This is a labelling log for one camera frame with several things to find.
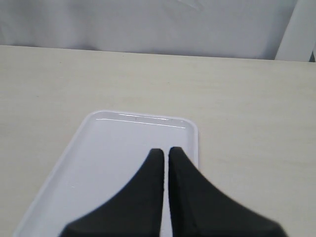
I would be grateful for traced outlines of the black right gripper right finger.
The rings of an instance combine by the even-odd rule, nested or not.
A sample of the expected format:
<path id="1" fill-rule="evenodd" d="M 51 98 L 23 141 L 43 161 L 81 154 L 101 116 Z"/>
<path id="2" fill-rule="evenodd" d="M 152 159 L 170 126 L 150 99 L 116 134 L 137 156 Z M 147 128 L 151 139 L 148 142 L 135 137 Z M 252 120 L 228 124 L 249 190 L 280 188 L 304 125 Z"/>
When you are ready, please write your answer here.
<path id="1" fill-rule="evenodd" d="M 280 224 L 212 185 L 180 147 L 168 155 L 168 196 L 175 237 L 285 237 Z"/>

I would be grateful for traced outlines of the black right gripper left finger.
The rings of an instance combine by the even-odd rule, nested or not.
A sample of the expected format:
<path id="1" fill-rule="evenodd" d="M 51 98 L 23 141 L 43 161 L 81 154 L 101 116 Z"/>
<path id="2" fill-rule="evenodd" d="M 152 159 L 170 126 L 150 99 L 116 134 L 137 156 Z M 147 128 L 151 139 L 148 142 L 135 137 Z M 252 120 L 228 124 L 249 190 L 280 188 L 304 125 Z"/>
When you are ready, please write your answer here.
<path id="1" fill-rule="evenodd" d="M 158 237 L 164 194 L 164 154 L 151 149 L 130 181 L 106 203 L 68 223 L 62 237 Z"/>

